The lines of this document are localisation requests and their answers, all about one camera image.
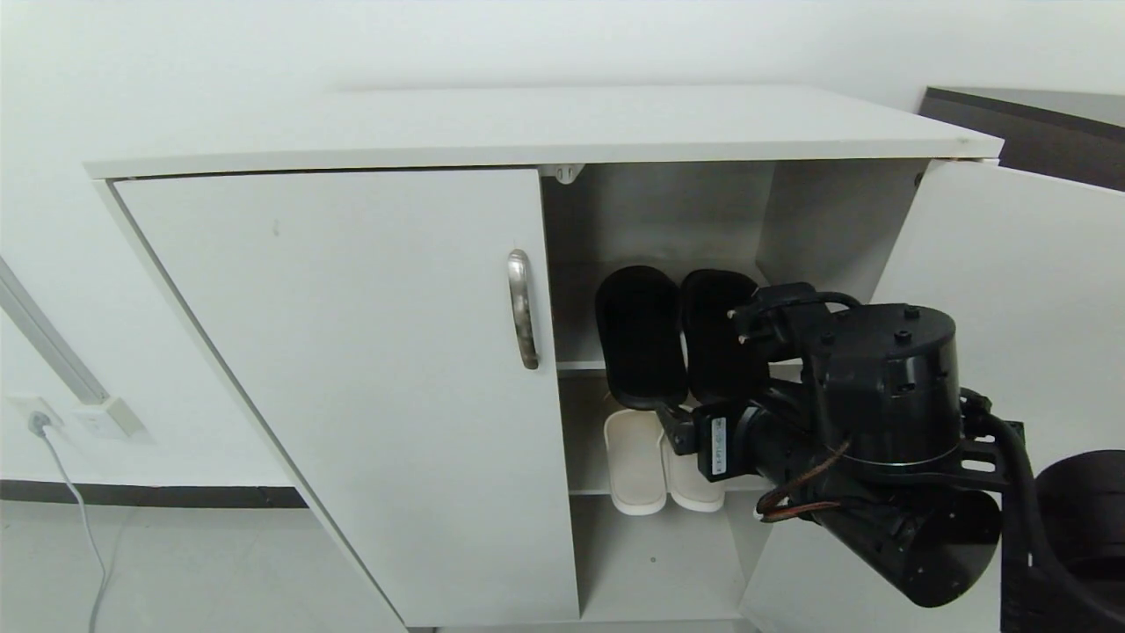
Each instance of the cabinet top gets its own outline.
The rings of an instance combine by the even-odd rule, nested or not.
[[[153,117],[91,178],[596,162],[994,157],[1002,141],[785,84],[338,91]]]

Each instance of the label sticker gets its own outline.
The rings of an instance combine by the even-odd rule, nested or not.
[[[711,421],[711,474],[727,472],[727,418]]]

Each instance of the slipper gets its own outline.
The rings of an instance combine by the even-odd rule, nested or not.
[[[646,412],[682,404],[687,398],[687,371],[680,345],[676,283],[656,268],[622,268],[602,281],[594,309],[613,398],[623,407]]]
[[[752,397],[770,378],[754,346],[740,345],[727,311],[750,302],[758,284],[740,272],[695,270],[681,288],[687,376],[702,405]]]
[[[672,494],[673,501],[696,513],[714,513],[722,508],[727,485],[722,481],[708,481],[700,473],[696,455],[676,455],[667,437],[660,442],[660,452],[665,486]]]
[[[652,412],[624,410],[605,419],[613,507],[631,516],[658,513],[668,499],[660,463],[664,429]]]

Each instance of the white power cord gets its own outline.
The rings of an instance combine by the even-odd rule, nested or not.
[[[86,528],[86,537],[90,542],[90,550],[93,551],[93,558],[98,559],[98,567],[101,568],[101,585],[98,586],[98,595],[93,598],[93,607],[90,609],[89,633],[94,633],[93,627],[98,621],[98,608],[101,606],[101,596],[105,595],[106,586],[109,584],[109,575],[106,572],[106,563],[101,561],[101,554],[98,553],[98,545],[93,542],[93,533],[90,532],[90,519],[86,515],[86,500],[82,499],[82,494],[78,491],[78,488],[74,488],[74,483],[66,476],[66,469],[63,468],[62,460],[58,459],[58,453],[55,452],[54,445],[47,438],[46,427],[48,426],[51,426],[51,418],[38,412],[32,414],[32,417],[27,421],[27,428],[47,445],[51,456],[55,460],[55,465],[58,467],[58,474],[63,476],[66,488],[78,499],[78,509],[82,513],[82,527]]]

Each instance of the wall outlet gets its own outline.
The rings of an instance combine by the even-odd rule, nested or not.
[[[55,428],[61,428],[63,426],[63,419],[55,414],[55,410],[47,405],[47,401],[43,398],[34,395],[14,394],[6,398],[8,404],[16,409],[19,417],[22,418],[20,422],[27,424],[27,421],[32,417],[32,414],[36,412],[51,418],[51,426]]]
[[[101,405],[75,407],[71,414],[90,435],[104,440],[126,440],[144,429],[125,401],[116,396]]]

